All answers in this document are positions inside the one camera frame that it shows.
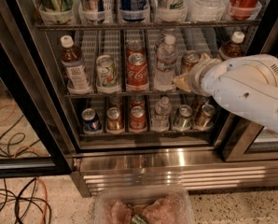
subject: refrigerator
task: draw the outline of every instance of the refrigerator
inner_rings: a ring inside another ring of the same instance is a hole
[[[0,0],[0,112],[7,113],[0,119],[0,177],[70,175],[84,197],[103,189],[154,184],[186,189],[278,185],[277,133],[231,114],[214,100],[209,128],[175,130],[177,108],[192,106],[196,95],[175,87],[155,90],[150,68],[148,86],[134,91],[126,81],[125,62],[127,42],[140,40],[151,66],[160,30],[170,28],[180,51],[178,68],[186,50],[215,58],[237,30],[245,33],[245,55],[278,57],[278,0],[259,0],[258,14],[244,21],[222,14],[217,21],[191,21],[190,0],[181,21],[159,21],[157,0],[147,0],[147,16],[139,22],[122,19],[120,0],[104,0],[104,22],[99,24],[86,22],[78,1],[69,22],[61,23],[46,17],[40,0]],[[90,92],[72,92],[61,62],[63,35],[82,48]],[[96,60],[103,54],[118,66],[118,87],[110,93],[97,83]],[[131,99],[138,94],[146,111],[142,132],[130,127]],[[114,96],[123,101],[122,133],[107,130],[106,112]],[[162,96],[169,97],[173,111],[168,130],[159,132],[151,129],[151,119]],[[98,114],[100,133],[84,130],[82,112],[87,108]],[[9,132],[19,119],[23,124]],[[27,133],[31,137],[24,140]]]

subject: speckled floor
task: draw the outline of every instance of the speckled floor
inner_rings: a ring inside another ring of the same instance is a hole
[[[31,179],[7,179],[7,189],[18,194]],[[41,179],[47,186],[52,224],[93,223],[94,197],[82,198],[68,175]],[[40,186],[35,196],[43,196]],[[196,224],[278,224],[278,187],[190,191],[189,197]],[[23,223],[40,223],[40,217],[41,214],[31,208]],[[15,223],[13,202],[0,213],[0,223]]]

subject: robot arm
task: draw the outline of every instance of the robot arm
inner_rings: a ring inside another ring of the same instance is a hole
[[[229,112],[278,133],[278,59],[275,57],[256,55],[201,65],[194,67],[190,75],[195,77],[191,85],[198,94],[212,95]]]

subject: metal base panel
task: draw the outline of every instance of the metal base panel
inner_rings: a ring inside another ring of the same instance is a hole
[[[224,162],[215,150],[166,149],[76,159],[82,196],[103,189],[183,185],[188,190],[278,186],[278,161]]]

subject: red bottle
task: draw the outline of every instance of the red bottle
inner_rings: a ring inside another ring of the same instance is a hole
[[[257,2],[258,0],[230,0],[229,14],[233,19],[248,19],[252,15]]]

